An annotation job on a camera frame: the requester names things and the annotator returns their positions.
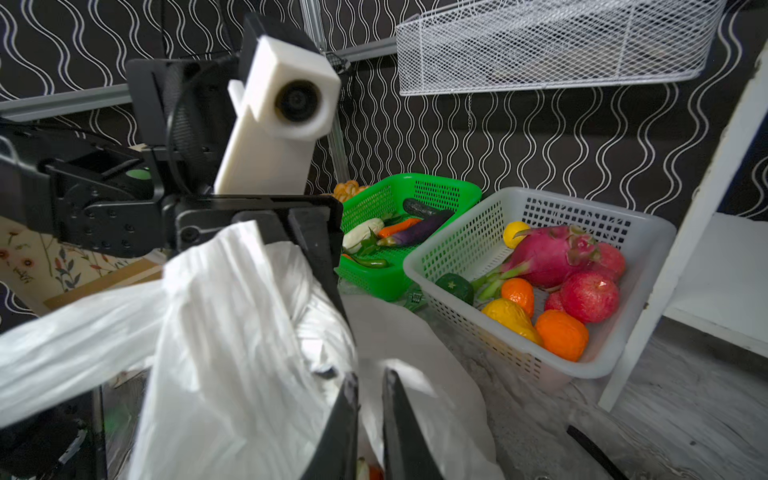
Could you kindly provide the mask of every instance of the wavy pattern wallpaper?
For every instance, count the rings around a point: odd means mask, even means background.
[[[0,4],[0,101],[125,83],[132,58],[162,58],[161,5],[169,58],[213,58],[239,45],[245,12],[303,27],[299,0],[20,0]],[[90,128],[125,145],[141,142],[130,104],[48,119]],[[333,188],[327,140],[318,142],[308,193]]]
[[[389,37],[446,2],[322,3],[338,49]],[[485,192],[546,189],[679,223],[768,37],[766,20],[765,0],[730,2],[706,71],[679,84],[404,98],[396,57],[360,62],[339,109],[350,173],[365,184],[415,171]],[[760,201],[753,213],[768,210],[767,167],[754,156],[744,166],[757,169],[743,188]]]
[[[158,58],[161,0],[20,0],[0,5],[0,101],[125,82],[125,62]],[[259,11],[301,27],[299,0],[167,0],[172,58],[226,49],[224,22]],[[446,0],[320,0],[333,50],[387,38]],[[768,37],[768,0],[730,0],[707,69],[679,84],[403,98],[396,56],[355,64],[339,116],[350,173],[373,181],[403,171],[469,180],[490,192],[521,185],[682,219],[720,132]],[[141,142],[131,105],[49,119]],[[753,146],[722,210],[768,219],[768,140]],[[327,141],[307,193],[330,191]]]

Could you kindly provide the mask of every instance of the white plastic basket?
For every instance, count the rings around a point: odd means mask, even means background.
[[[704,68],[725,0],[482,0],[396,28],[400,93],[659,83]]]
[[[621,304],[602,323],[588,325],[589,344],[578,362],[569,362],[490,319],[436,286],[445,273],[473,280],[499,265],[511,250],[502,234],[508,223],[531,227],[577,224],[600,241],[621,249],[627,272],[621,278]],[[606,376],[616,365],[627,338],[650,295],[675,237],[671,223],[632,210],[541,190],[511,187],[486,198],[411,252],[403,263],[406,275],[426,294],[429,305],[456,329],[509,364],[541,388],[552,392],[571,378]],[[535,318],[546,293],[537,290]]]

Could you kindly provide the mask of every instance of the orange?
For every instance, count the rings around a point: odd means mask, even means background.
[[[533,286],[522,278],[511,278],[502,285],[502,298],[511,300],[523,307],[528,318],[533,318]]]
[[[581,358],[589,343],[587,327],[561,310],[547,310],[539,315],[535,328],[544,340],[544,348],[572,362]]]

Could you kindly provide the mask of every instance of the leafy green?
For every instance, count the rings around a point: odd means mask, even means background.
[[[373,230],[368,229],[368,231],[371,233],[368,238],[360,242],[360,250],[357,250],[358,257],[370,255],[371,253],[379,251],[378,245],[376,245],[376,242],[379,241],[379,238],[376,236],[375,233],[373,233]]]
[[[386,214],[382,218],[384,220],[384,227],[391,227],[392,225],[397,225],[398,223],[402,222],[406,219],[405,215],[395,215],[395,214]]]

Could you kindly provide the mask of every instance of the plastic fruit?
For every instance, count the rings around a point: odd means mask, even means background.
[[[368,187],[360,187],[360,185],[357,183],[356,180],[348,180],[344,184],[337,184],[336,187],[333,189],[332,194],[323,194],[323,195],[331,195],[333,196],[333,198],[337,199],[339,202],[344,203],[350,198],[354,197],[355,195],[365,190],[366,188]]]
[[[587,270],[602,273],[614,282],[618,281],[627,269],[624,255],[613,245],[602,242],[598,243],[598,251],[600,255],[597,261],[590,264]]]
[[[560,298],[569,315],[583,323],[597,323],[619,307],[619,287],[598,272],[580,272],[565,280]]]
[[[528,318],[533,318],[533,286],[522,278],[511,278],[502,285],[502,298],[511,300],[523,307]]]
[[[563,299],[560,298],[560,290],[552,292],[547,297],[547,301],[544,303],[544,310],[564,310]]]
[[[578,362],[589,343],[587,327],[560,310],[547,310],[539,315],[536,331],[544,340],[544,348],[572,362]]]
[[[468,305],[472,305],[475,299],[475,289],[472,288],[472,284],[455,273],[446,273],[438,278],[435,285]]]
[[[506,298],[497,298],[486,305],[482,312],[519,336],[531,340],[536,345],[544,346],[544,340],[533,328],[531,319],[528,318],[523,307],[517,303]]]
[[[530,229],[526,222],[512,222],[504,229],[504,245],[509,248],[515,248],[520,242],[523,241],[525,236],[515,237],[517,232]]]
[[[475,289],[489,283],[480,291],[479,301],[498,296],[504,281],[515,276],[542,289],[559,286],[569,275],[586,269],[598,256],[598,242],[576,225],[535,228],[517,235],[525,235],[525,239],[509,259],[472,282]]]

